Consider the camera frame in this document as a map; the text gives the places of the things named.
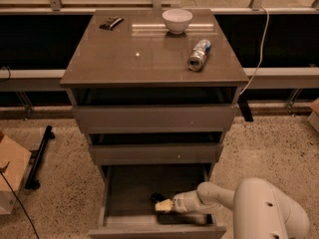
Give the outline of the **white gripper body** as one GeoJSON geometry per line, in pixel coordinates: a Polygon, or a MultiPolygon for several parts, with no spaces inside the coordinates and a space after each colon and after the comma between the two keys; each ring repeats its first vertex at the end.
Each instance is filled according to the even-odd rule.
{"type": "Polygon", "coordinates": [[[195,210],[196,191],[177,194],[173,199],[173,210],[178,213],[188,213],[195,210]]]}

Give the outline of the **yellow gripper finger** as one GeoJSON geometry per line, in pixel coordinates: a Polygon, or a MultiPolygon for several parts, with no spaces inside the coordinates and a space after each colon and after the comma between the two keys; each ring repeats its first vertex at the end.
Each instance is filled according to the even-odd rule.
{"type": "Polygon", "coordinates": [[[173,201],[170,199],[166,199],[164,201],[157,202],[155,205],[155,210],[157,212],[169,213],[173,210],[173,201]]]}

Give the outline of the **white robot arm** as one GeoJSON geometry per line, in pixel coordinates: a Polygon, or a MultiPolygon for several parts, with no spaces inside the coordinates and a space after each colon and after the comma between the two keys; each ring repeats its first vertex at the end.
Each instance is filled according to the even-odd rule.
{"type": "Polygon", "coordinates": [[[212,182],[158,201],[157,212],[213,214],[218,205],[233,214],[234,239],[306,239],[310,220],[304,208],[270,182],[252,177],[234,191],[212,182]]]}

